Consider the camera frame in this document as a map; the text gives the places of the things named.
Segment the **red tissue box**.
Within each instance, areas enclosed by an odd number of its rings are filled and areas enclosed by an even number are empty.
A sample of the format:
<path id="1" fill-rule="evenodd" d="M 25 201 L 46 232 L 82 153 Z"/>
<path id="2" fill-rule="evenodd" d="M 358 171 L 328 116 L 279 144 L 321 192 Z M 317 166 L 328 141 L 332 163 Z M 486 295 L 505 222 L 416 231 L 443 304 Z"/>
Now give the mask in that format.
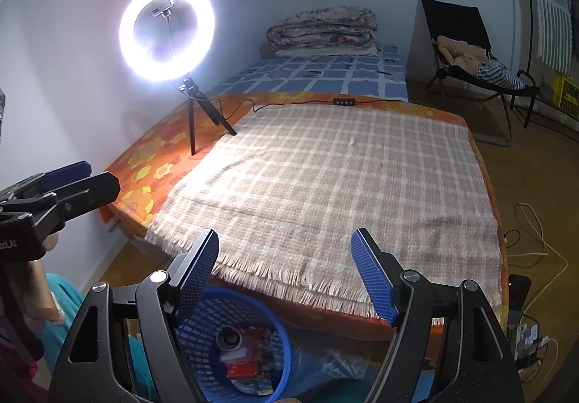
<path id="1" fill-rule="evenodd" d="M 264 361 L 265 331 L 248 327 L 226 327 L 219 335 L 220 361 L 229 379 L 253 378 L 261 373 Z"/>

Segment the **blue plastic laundry basket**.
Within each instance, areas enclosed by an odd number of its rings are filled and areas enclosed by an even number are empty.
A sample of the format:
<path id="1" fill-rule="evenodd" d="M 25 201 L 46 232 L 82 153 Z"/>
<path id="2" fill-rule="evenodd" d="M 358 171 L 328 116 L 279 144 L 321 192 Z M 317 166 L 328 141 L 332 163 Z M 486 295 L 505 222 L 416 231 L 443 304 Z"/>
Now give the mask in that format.
<path id="1" fill-rule="evenodd" d="M 291 375 L 291 341 L 282 322 L 255 298 L 207 287 L 177 336 L 209 402 L 275 402 Z"/>

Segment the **teal trousers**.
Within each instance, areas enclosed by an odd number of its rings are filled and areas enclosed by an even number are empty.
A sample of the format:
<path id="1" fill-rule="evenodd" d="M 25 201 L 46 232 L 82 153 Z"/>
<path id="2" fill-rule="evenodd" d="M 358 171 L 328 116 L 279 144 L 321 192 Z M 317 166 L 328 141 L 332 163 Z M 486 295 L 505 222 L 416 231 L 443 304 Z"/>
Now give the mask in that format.
<path id="1" fill-rule="evenodd" d="M 47 274 L 63 320 L 41 334 L 51 371 L 50 402 L 158 402 L 144 347 L 113 314 L 113 290 L 80 294 L 68 280 Z"/>

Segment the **beige checked fringed blanket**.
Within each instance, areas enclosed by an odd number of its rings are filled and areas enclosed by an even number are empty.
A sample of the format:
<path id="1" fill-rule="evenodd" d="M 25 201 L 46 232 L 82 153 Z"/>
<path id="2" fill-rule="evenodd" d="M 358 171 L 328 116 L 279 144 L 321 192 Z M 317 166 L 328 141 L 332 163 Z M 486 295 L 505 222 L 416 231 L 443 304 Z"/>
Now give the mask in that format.
<path id="1" fill-rule="evenodd" d="M 375 316 L 350 254 L 366 228 L 407 269 L 471 278 L 502 307 L 502 247 L 465 126 L 330 105 L 268 107 L 237 123 L 170 192 L 146 238 L 167 253 L 219 237 L 213 272 L 293 303 Z"/>

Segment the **power strip with plugs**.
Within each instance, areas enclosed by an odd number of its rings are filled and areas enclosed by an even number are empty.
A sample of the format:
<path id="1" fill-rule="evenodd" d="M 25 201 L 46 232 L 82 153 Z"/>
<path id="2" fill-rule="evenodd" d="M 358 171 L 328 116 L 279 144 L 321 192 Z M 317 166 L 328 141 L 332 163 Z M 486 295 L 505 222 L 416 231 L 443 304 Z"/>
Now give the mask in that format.
<path id="1" fill-rule="evenodd" d="M 523 312 L 532 280 L 521 274 L 511 273 L 508 285 L 508 313 L 506 337 L 509 343 L 515 367 L 520 374 L 523 371 L 539 368 L 543 364 L 540 352 L 554 346 L 558 358 L 558 343 L 554 338 L 542 334 L 540 323 Z"/>

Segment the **blue white checked mattress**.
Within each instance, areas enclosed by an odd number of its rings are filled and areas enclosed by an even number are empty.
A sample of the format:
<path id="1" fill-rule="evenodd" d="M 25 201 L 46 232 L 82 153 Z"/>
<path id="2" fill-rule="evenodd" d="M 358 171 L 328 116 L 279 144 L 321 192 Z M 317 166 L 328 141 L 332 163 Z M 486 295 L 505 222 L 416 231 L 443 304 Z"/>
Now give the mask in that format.
<path id="1" fill-rule="evenodd" d="M 273 58 L 224 80 L 212 96 L 267 92 L 314 92 L 406 102 L 405 68 L 397 47 L 373 55 Z"/>

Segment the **striped garment on chair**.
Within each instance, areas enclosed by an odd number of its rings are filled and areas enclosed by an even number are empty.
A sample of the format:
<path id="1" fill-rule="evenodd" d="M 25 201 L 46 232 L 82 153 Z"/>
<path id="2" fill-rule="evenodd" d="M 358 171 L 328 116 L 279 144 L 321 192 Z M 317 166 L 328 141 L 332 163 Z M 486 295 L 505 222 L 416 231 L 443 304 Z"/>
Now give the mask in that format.
<path id="1" fill-rule="evenodd" d="M 520 90 L 526 87 L 525 83 L 509 71 L 499 60 L 489 59 L 478 65 L 478 79 L 504 89 Z"/>

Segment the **beige clothes on chair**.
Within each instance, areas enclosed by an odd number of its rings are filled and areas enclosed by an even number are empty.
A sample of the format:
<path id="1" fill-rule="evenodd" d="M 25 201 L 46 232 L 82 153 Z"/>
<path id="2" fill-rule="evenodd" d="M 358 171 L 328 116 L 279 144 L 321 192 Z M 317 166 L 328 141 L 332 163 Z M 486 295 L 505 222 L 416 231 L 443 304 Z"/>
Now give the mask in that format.
<path id="1" fill-rule="evenodd" d="M 437 38 L 437 46 L 448 65 L 461 68 L 469 75 L 477 76 L 478 65 L 487 61 L 485 49 L 464 41 L 440 35 Z"/>

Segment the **black folding chair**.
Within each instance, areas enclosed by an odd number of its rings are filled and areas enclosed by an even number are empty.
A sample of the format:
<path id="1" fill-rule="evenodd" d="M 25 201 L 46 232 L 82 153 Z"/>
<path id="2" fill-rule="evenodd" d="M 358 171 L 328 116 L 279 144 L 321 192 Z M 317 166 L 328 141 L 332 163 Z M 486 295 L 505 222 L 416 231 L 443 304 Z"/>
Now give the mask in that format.
<path id="1" fill-rule="evenodd" d="M 470 100 L 487 103 L 496 98 L 506 116 L 507 135 L 504 138 L 476 133 L 474 138 L 506 148 L 512 143 L 510 112 L 518 97 L 527 98 L 529 107 L 523 126 L 529 125 L 540 87 L 529 72 L 509 71 L 493 54 L 487 28 L 478 8 L 438 0 L 420 0 L 435 56 L 436 71 L 425 86 L 432 91 L 435 83 L 456 79 L 491 92 L 487 97 Z"/>

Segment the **folded floral quilt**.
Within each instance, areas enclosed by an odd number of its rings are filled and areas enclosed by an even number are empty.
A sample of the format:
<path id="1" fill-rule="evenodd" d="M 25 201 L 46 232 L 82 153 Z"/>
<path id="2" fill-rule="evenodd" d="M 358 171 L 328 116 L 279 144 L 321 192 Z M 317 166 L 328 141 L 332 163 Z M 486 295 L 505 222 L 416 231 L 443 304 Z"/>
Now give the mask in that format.
<path id="1" fill-rule="evenodd" d="M 274 51 L 353 48 L 376 43 L 376 14 L 364 7 L 338 6 L 303 11 L 272 25 L 266 33 Z"/>

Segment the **black metal clothes rack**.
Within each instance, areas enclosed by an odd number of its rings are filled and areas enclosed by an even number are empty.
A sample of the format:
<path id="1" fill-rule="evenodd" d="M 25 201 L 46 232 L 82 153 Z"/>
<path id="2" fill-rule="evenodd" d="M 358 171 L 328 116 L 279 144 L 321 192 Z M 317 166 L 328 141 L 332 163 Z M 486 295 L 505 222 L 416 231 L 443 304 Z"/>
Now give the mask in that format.
<path id="1" fill-rule="evenodd" d="M 526 65 L 538 67 L 539 100 L 578 120 L 578 7 L 572 0 L 528 0 Z"/>

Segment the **yellow black box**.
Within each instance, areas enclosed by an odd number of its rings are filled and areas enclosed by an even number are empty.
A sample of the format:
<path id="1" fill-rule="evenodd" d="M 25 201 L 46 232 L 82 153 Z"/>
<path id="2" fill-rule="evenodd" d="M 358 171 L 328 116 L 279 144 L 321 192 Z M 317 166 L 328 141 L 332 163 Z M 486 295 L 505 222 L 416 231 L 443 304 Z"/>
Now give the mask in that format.
<path id="1" fill-rule="evenodd" d="M 571 77 L 556 72 L 551 88 L 553 89 L 551 102 L 564 114 L 578 119 L 579 85 Z"/>

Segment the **white striped towel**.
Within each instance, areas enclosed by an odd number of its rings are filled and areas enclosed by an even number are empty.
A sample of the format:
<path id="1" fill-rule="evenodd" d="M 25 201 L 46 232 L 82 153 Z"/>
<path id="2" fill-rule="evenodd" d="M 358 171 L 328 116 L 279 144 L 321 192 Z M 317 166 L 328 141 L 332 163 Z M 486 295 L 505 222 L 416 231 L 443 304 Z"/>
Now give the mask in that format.
<path id="1" fill-rule="evenodd" d="M 572 21 L 569 0 L 535 0 L 537 56 L 556 72 L 569 75 L 572 63 Z"/>

